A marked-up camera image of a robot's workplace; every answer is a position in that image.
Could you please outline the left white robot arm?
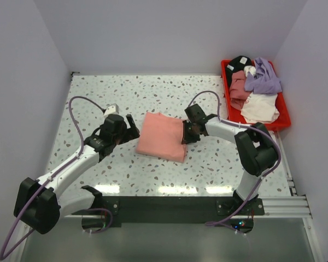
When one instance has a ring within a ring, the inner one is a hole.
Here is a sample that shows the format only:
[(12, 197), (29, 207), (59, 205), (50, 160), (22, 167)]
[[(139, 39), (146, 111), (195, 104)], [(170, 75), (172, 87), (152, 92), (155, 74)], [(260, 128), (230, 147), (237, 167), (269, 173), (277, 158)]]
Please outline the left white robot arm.
[(36, 180), (26, 178), (21, 182), (14, 216), (40, 234), (46, 234), (64, 216), (81, 210), (99, 213), (105, 207), (103, 195), (91, 186), (82, 186), (87, 195), (72, 200), (60, 200), (60, 197), (83, 173), (112, 154), (117, 145), (139, 137), (132, 115), (108, 115), (66, 161)]

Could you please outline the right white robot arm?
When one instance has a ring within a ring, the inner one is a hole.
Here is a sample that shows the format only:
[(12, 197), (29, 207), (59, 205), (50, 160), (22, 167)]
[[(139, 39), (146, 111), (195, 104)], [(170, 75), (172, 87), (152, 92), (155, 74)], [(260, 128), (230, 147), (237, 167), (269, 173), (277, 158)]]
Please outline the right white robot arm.
[(200, 141), (200, 136), (213, 136), (234, 143), (243, 167), (240, 184), (233, 192), (234, 211), (246, 214), (252, 208), (251, 199), (258, 195), (262, 176), (280, 163), (280, 149), (265, 125), (238, 124), (221, 119), (216, 114), (207, 115), (194, 104), (185, 109), (187, 120), (183, 121), (182, 144)]

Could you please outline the salmon pink t shirt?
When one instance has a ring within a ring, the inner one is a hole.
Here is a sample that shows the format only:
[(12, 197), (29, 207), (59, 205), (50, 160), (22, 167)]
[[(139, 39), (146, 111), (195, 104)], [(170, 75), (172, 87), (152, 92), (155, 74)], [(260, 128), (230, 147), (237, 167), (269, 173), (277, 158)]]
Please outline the salmon pink t shirt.
[(182, 144), (183, 121), (161, 113), (146, 113), (136, 152), (182, 163), (186, 145)]

